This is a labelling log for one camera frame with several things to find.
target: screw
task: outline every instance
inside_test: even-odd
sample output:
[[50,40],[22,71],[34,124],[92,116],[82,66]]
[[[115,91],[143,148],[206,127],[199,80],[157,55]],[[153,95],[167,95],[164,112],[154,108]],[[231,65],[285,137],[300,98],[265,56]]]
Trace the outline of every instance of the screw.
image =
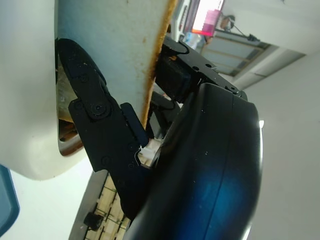
[[77,101],[75,104],[74,104],[74,108],[77,109],[77,110],[80,110],[82,109],[82,102],[80,101]]
[[99,116],[105,113],[106,107],[102,104],[94,104],[91,107],[91,111],[94,115]]
[[86,75],[82,75],[82,76],[80,77],[80,81],[81,81],[83,84],[86,83],[86,82],[88,82],[87,76],[86,76]]
[[237,94],[239,93],[239,90],[236,89],[235,87],[229,87],[229,86],[225,86],[225,89],[229,90],[230,92],[232,92],[233,94]]
[[111,158],[108,156],[104,156],[103,158],[101,158],[101,164],[103,166],[108,166],[111,163]]
[[133,152],[135,150],[135,145],[132,142],[128,144],[128,150],[130,152]]

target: wooden slat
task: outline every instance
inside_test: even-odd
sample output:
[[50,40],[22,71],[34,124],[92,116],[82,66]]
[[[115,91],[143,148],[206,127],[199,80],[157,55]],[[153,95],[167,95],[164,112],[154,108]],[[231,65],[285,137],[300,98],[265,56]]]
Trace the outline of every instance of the wooden slat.
[[242,46],[245,46],[245,47],[248,47],[248,48],[252,48],[252,49],[255,49],[255,50],[258,50],[258,51],[261,51],[261,52],[264,51],[264,49],[261,48],[261,47],[253,46],[253,45],[250,45],[250,44],[245,44],[244,42],[238,42],[238,41],[231,40],[231,39],[228,39],[228,38],[224,38],[224,37],[221,37],[221,36],[215,36],[213,38],[213,40],[214,39],[221,39],[221,40],[226,41],[226,42],[231,42],[231,43],[234,43],[234,44],[242,45]]
[[246,58],[243,58],[243,57],[240,57],[240,56],[236,56],[236,55],[232,55],[232,54],[229,54],[229,53],[221,52],[221,51],[212,50],[212,49],[210,49],[208,47],[205,48],[205,51],[203,51],[203,54],[206,51],[209,51],[209,52],[212,52],[212,53],[215,53],[215,54],[220,54],[220,55],[227,56],[227,57],[234,58],[234,59],[239,59],[239,60],[245,61],[247,63],[250,62],[249,59],[246,59]]

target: white wall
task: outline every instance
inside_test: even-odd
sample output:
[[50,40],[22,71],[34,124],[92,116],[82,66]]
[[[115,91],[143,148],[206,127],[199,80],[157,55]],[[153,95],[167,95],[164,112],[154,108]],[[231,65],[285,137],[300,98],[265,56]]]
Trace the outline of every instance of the white wall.
[[318,0],[226,0],[222,12],[235,15],[244,34],[265,43],[304,54],[320,50]]
[[263,175],[250,240],[320,236],[320,52],[249,87],[263,128]]

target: white plastic panel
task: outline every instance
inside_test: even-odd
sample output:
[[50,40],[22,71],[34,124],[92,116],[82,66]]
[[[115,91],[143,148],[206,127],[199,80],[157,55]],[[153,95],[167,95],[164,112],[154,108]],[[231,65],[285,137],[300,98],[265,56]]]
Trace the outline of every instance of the white plastic panel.
[[[59,32],[96,61],[110,92],[140,119],[166,31],[170,0],[61,0]],[[86,157],[58,149],[55,1],[0,1],[0,164],[32,179],[57,176]]]

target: rust stain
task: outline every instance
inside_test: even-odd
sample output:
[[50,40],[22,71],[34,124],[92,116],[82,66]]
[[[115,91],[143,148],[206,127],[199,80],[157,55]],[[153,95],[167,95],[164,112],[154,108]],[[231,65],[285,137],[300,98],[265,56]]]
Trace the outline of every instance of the rust stain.
[[155,69],[158,61],[158,56],[161,52],[162,44],[164,43],[166,32],[170,23],[170,19],[175,10],[176,5],[177,5],[177,0],[168,1],[167,7],[166,7],[167,11],[164,13],[162,26],[159,30],[157,42],[153,49],[152,59],[150,62],[150,66],[148,68],[148,75],[147,75],[148,79],[145,86],[146,96],[145,96],[144,107],[143,107],[142,118],[141,118],[142,125],[144,128],[146,128],[147,120],[148,120],[148,111],[149,111],[151,96],[153,92],[153,85],[155,82]]
[[171,59],[172,61],[177,60],[177,56],[170,56],[169,59]]

